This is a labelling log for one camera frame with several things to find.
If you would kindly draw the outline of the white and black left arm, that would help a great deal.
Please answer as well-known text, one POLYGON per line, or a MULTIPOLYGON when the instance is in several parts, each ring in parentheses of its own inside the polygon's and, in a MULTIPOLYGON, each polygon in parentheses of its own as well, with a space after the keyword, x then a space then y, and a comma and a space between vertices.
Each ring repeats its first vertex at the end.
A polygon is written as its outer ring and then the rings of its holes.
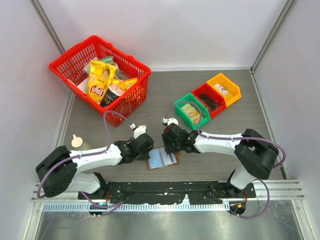
POLYGON ((84 172, 103 166, 146 160, 153 147, 154 140, 147 133, 90 150, 68 150, 65 145, 59 146, 35 168, 40 180, 37 197, 52 198, 66 190, 74 190, 102 199, 107 193, 102 176, 84 172))

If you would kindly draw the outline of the brown leather card holder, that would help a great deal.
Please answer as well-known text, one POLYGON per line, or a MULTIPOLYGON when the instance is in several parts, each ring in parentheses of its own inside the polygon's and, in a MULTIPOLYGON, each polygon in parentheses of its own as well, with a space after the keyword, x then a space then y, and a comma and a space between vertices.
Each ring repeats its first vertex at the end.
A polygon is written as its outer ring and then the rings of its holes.
POLYGON ((147 170, 156 170, 178 165, 179 156, 179 152, 167 154, 164 147, 153 149, 149 152, 146 168, 147 170))

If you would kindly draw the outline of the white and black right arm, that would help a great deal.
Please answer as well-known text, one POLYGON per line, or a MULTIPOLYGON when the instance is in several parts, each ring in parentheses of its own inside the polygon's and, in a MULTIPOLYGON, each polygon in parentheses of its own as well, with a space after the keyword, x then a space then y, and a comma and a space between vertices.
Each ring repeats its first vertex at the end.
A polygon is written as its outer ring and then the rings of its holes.
POLYGON ((233 198, 240 196, 253 181, 267 180, 279 155, 277 147, 253 129, 235 135, 219 135, 197 130, 187 132, 171 123, 161 137, 167 154, 183 151, 236 157, 241 167, 230 174, 225 186, 226 193, 233 198))

